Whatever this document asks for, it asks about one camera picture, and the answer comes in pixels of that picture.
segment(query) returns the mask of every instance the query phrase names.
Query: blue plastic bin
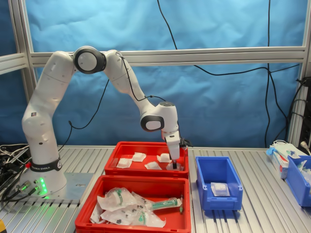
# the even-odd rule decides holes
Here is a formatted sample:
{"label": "blue plastic bin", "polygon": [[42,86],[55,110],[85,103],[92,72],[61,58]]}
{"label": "blue plastic bin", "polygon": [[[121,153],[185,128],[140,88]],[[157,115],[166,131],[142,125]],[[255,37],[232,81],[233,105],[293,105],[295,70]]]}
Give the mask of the blue plastic bin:
{"label": "blue plastic bin", "polygon": [[[195,157],[197,181],[203,210],[240,210],[243,187],[229,157]],[[230,197],[214,196],[210,183],[227,183]]]}
{"label": "blue plastic bin", "polygon": [[311,156],[300,156],[300,159],[292,159],[288,156],[288,159],[286,182],[300,206],[311,206],[310,185],[297,168],[297,165],[305,160],[307,160],[305,167],[311,168]]}

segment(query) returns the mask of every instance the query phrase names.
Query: metal plate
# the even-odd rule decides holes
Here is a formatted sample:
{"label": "metal plate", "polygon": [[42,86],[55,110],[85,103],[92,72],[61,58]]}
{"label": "metal plate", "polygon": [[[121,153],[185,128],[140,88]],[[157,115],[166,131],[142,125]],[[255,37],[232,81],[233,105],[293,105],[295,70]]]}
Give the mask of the metal plate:
{"label": "metal plate", "polygon": [[47,195],[44,199],[53,200],[54,203],[80,203],[94,173],[65,172],[64,175],[67,179],[66,186],[55,193]]}
{"label": "metal plate", "polygon": [[[66,172],[94,173],[82,204],[114,147],[67,146],[61,152]],[[311,208],[301,208],[265,149],[193,148],[189,150],[192,233],[311,233]],[[207,211],[200,207],[195,156],[229,156],[243,184],[241,211]],[[53,200],[10,203],[0,212],[8,232],[73,233],[82,205]]]}

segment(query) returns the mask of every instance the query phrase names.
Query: plastic wrapper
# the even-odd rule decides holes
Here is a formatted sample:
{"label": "plastic wrapper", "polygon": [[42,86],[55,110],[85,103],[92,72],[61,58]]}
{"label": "plastic wrapper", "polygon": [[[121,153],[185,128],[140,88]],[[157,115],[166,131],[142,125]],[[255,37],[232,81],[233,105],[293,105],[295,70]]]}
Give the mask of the plastic wrapper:
{"label": "plastic wrapper", "polygon": [[160,227],[163,228],[166,224],[166,220],[162,221],[152,211],[140,211],[132,225],[134,226],[147,226],[147,227]]}
{"label": "plastic wrapper", "polygon": [[121,158],[119,159],[117,168],[129,168],[131,164],[132,164],[132,159]]}
{"label": "plastic wrapper", "polygon": [[103,209],[101,208],[101,206],[97,202],[89,220],[92,223],[99,223],[100,219],[101,219],[102,212],[103,212]]}
{"label": "plastic wrapper", "polygon": [[214,196],[229,197],[229,189],[226,183],[210,183]]}
{"label": "plastic wrapper", "polygon": [[151,201],[151,200],[148,200],[148,199],[143,198],[142,196],[138,195],[137,193],[132,192],[132,195],[133,195],[133,197],[136,199],[136,202],[137,202],[138,205],[145,206],[145,205],[147,205],[147,204],[152,204],[152,203],[154,203],[154,202]]}
{"label": "plastic wrapper", "polygon": [[304,167],[302,170],[311,175],[311,169]]}
{"label": "plastic wrapper", "polygon": [[143,206],[128,205],[125,208],[115,211],[105,211],[101,214],[102,219],[112,222],[117,225],[131,225],[138,213],[143,209]]}
{"label": "plastic wrapper", "polygon": [[311,185],[311,174],[308,174],[305,171],[301,171],[301,174],[305,178],[306,182],[308,182]]}
{"label": "plastic wrapper", "polygon": [[161,209],[166,209],[166,208],[174,208],[174,207],[179,207],[181,206],[182,202],[180,199],[177,198],[171,198],[168,200],[163,200],[163,201],[157,201],[153,203],[148,203],[146,204],[146,208],[148,210],[161,210]]}
{"label": "plastic wrapper", "polygon": [[133,155],[133,162],[142,162],[147,157],[144,153],[135,152]]}
{"label": "plastic wrapper", "polygon": [[126,188],[113,188],[104,198],[97,196],[97,201],[103,210],[111,212],[136,204],[136,199]]}
{"label": "plastic wrapper", "polygon": [[177,163],[177,169],[174,169],[173,168],[173,163],[170,163],[166,166],[166,169],[167,170],[175,170],[175,171],[183,171],[184,170],[184,167],[181,166],[181,164]]}
{"label": "plastic wrapper", "polygon": [[157,155],[156,158],[160,163],[170,163],[172,161],[168,153],[162,153],[160,156]]}
{"label": "plastic wrapper", "polygon": [[303,169],[303,166],[305,165],[305,163],[307,162],[307,160],[302,161],[300,164],[297,165],[298,170],[301,172]]}
{"label": "plastic wrapper", "polygon": [[148,170],[162,170],[162,168],[160,168],[159,164],[157,164],[157,162],[150,162],[148,164],[145,164],[145,167]]}

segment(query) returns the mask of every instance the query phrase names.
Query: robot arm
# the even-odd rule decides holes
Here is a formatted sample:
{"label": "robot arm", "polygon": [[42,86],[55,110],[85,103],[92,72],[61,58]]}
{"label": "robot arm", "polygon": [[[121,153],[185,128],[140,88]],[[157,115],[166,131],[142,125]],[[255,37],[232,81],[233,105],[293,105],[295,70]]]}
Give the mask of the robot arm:
{"label": "robot arm", "polygon": [[114,87],[128,94],[140,112],[140,125],[148,132],[161,130],[162,139],[167,143],[173,162],[179,158],[180,135],[177,110],[170,102],[161,102],[153,106],[142,92],[135,73],[120,52],[110,50],[104,54],[107,59],[105,74]]}
{"label": "robot arm", "polygon": [[119,92],[128,94],[135,102],[140,112],[141,127],[148,132],[161,130],[162,139],[167,143],[171,158],[174,162],[179,158],[180,135],[175,105],[161,102],[153,106],[145,98],[135,73],[120,52],[110,50],[102,54],[93,47],[84,46],[74,53],[73,62],[82,73],[103,70],[113,86]]}
{"label": "robot arm", "polygon": [[171,158],[179,158],[176,107],[169,102],[153,106],[145,99],[131,66],[118,51],[102,54],[85,46],[73,56],[61,51],[53,53],[43,69],[22,120],[33,164],[46,165],[59,160],[52,117],[76,70],[86,74],[104,71],[114,87],[128,94],[138,106],[142,128],[148,132],[161,130]]}

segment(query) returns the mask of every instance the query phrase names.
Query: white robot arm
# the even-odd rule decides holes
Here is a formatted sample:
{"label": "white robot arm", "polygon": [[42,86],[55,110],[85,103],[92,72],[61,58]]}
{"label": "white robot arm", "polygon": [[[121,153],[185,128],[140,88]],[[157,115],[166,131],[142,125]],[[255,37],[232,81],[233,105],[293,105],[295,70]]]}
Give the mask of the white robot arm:
{"label": "white robot arm", "polygon": [[120,52],[110,50],[100,53],[93,47],[84,46],[73,55],[62,51],[53,53],[43,69],[22,119],[32,163],[30,169],[21,176],[21,183],[30,181],[39,186],[35,196],[54,193],[66,185],[66,178],[60,171],[62,165],[52,117],[76,70],[85,74],[104,71],[118,91],[128,94],[139,108],[141,127],[148,132],[161,130],[162,139],[167,143],[176,167],[181,143],[176,107],[170,102],[153,106]]}

